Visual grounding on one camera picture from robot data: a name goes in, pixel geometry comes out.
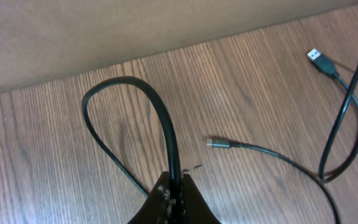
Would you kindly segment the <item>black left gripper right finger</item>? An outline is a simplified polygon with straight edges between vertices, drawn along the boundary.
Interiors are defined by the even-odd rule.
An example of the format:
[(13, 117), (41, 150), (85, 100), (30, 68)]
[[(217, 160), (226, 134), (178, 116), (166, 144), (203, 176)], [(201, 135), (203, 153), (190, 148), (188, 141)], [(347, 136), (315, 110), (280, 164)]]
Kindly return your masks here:
[(189, 174), (182, 175), (183, 214), (187, 224), (220, 224)]

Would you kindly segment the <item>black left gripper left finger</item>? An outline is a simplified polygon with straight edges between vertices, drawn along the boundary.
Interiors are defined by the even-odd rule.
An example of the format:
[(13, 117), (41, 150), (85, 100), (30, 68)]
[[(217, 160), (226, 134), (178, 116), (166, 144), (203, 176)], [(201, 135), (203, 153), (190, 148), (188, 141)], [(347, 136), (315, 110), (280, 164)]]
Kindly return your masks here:
[(169, 223), (170, 205), (169, 173), (162, 172), (146, 201), (128, 224)]

